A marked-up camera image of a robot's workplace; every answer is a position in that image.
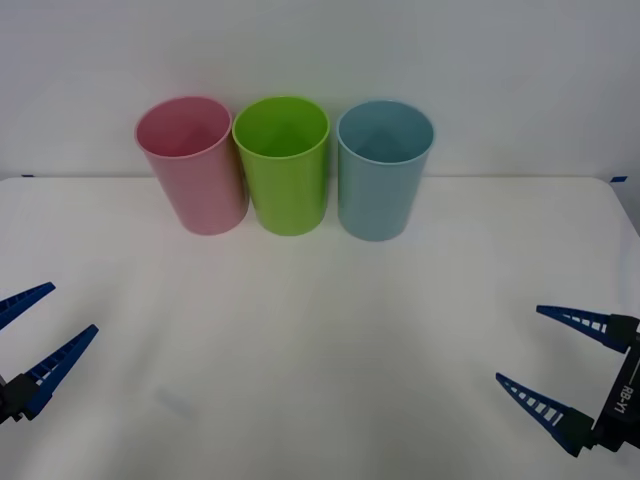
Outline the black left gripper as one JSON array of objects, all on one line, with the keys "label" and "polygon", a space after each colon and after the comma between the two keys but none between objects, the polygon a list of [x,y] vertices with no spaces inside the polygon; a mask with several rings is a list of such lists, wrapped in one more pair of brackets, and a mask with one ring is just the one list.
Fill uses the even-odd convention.
[{"label": "black left gripper", "polygon": [[[0,329],[56,289],[52,282],[30,288],[0,301]],[[0,423],[12,418],[33,420],[99,332],[92,324],[51,355],[8,383],[0,377]]]}]

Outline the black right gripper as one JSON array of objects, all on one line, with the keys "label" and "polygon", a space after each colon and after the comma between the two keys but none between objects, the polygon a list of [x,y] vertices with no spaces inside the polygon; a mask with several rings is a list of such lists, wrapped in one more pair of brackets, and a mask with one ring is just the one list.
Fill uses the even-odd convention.
[{"label": "black right gripper", "polygon": [[571,327],[609,349],[628,354],[596,421],[586,414],[496,373],[496,381],[571,456],[596,443],[617,452],[639,447],[639,320],[619,314],[538,305],[536,312]]}]

